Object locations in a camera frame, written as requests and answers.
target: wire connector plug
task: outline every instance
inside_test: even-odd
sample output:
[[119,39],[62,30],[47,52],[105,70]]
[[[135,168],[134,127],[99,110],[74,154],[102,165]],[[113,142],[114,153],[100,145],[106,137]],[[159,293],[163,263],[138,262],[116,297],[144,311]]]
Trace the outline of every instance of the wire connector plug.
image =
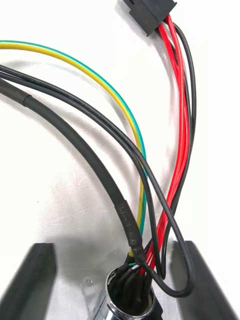
[[157,29],[160,23],[177,4],[173,0],[123,0],[130,8],[130,15],[146,32],[147,36]]

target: white surface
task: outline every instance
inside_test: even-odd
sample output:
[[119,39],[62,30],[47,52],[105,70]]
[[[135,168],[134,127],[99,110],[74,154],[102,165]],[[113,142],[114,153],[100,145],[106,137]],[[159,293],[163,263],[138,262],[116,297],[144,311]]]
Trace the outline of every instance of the white surface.
[[[228,3],[235,7],[234,1]],[[185,239],[197,244],[240,316],[239,59],[237,53],[230,56],[228,46],[232,49],[231,41],[237,37],[231,31],[226,40],[228,29],[220,26],[228,8],[219,5],[184,0],[172,12],[192,51],[198,99],[194,150],[177,221]],[[166,192],[175,160],[178,97],[159,38],[146,38],[121,0],[64,4],[42,0],[34,5],[22,0],[14,7],[10,1],[1,6],[5,13],[11,12],[11,20],[9,14],[1,15],[2,39],[64,51],[120,92],[137,119],[148,161]],[[227,27],[238,30],[234,15]],[[79,95],[133,137],[112,99],[76,69],[50,57],[16,51],[1,51],[0,63]],[[71,107],[34,95],[89,142],[136,213],[139,177],[121,148]],[[121,225],[95,174],[61,134],[16,103],[4,97],[0,101],[0,295],[32,243],[55,242],[59,273],[47,320],[85,319],[81,279],[94,273],[101,257],[112,250],[127,251]],[[148,220],[144,238],[149,238]]]

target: wire harness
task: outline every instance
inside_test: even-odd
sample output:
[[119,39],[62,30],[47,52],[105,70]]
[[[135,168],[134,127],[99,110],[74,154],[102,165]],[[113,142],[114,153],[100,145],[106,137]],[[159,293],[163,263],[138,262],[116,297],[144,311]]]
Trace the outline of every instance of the wire harness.
[[[129,1],[125,0],[125,2],[128,2],[128,5],[131,6],[132,10],[134,6],[135,9],[137,8],[137,5],[140,6],[140,4],[137,4],[137,1],[130,1],[130,3]],[[151,3],[151,1],[140,1],[140,3],[143,2]],[[122,97],[119,96],[119,94],[108,82],[106,82],[101,76],[99,76],[89,67],[66,55],[65,53],[33,43],[0,41],[0,49],[20,49],[40,52],[66,61],[77,67],[79,70],[85,72],[100,85],[102,85],[118,102],[132,127],[136,145],[114,123],[112,123],[97,109],[79,97],[74,96],[73,94],[46,81],[0,65],[0,78],[55,97],[56,99],[66,102],[90,117],[103,129],[105,129],[106,132],[108,132],[122,146],[136,166],[141,178],[137,223],[128,203],[122,198],[121,192],[119,191],[116,183],[112,181],[112,177],[109,177],[109,174],[105,172],[109,177],[109,181],[111,183],[110,187],[109,185],[106,185],[106,182],[101,180],[101,174],[94,169],[94,163],[92,163],[93,170],[100,178],[103,186],[114,203],[117,214],[125,230],[128,244],[132,250],[127,256],[125,264],[117,270],[114,281],[112,281],[112,283],[109,285],[109,291],[111,292],[113,299],[118,301],[118,303],[122,305],[126,311],[131,310],[131,314],[133,315],[141,309],[141,306],[146,304],[146,299],[151,289],[152,279],[156,281],[159,287],[166,294],[175,298],[186,297],[189,295],[192,292],[195,284],[195,270],[193,267],[192,258],[175,220],[175,213],[189,169],[196,130],[197,95],[195,71],[189,45],[183,32],[176,24],[172,22],[172,19],[168,13],[165,17],[166,18],[164,21],[159,23],[154,29],[157,28],[157,33],[160,35],[160,38],[166,47],[179,92],[179,139],[177,146],[177,157],[174,173],[166,198],[146,160],[143,138],[133,114],[129,110]],[[187,57],[190,74],[190,90],[186,76],[187,71],[184,67],[184,59],[178,37],[181,40]],[[40,106],[39,102],[36,102],[36,100],[26,92],[17,89],[3,80],[0,81],[0,92],[17,102],[22,103],[23,105],[30,103],[27,105],[30,109],[44,117],[65,135],[62,127],[57,126],[55,123],[56,119],[60,121],[61,124],[63,123],[62,120],[60,120],[60,117],[46,106]],[[80,141],[82,141],[81,139],[81,137],[76,139],[76,141],[79,140],[76,142],[77,145],[80,143]],[[80,148],[78,148],[78,151],[81,153],[84,152]],[[148,178],[163,207],[162,215],[160,216],[158,222],[156,222],[155,218],[155,208]],[[145,249],[143,249],[141,235],[144,227],[146,204],[148,206],[152,239],[148,242]],[[166,277],[167,244],[171,228],[173,229],[173,232],[175,233],[175,236],[179,242],[187,269],[187,281],[185,287],[178,291],[173,290],[164,282]]]

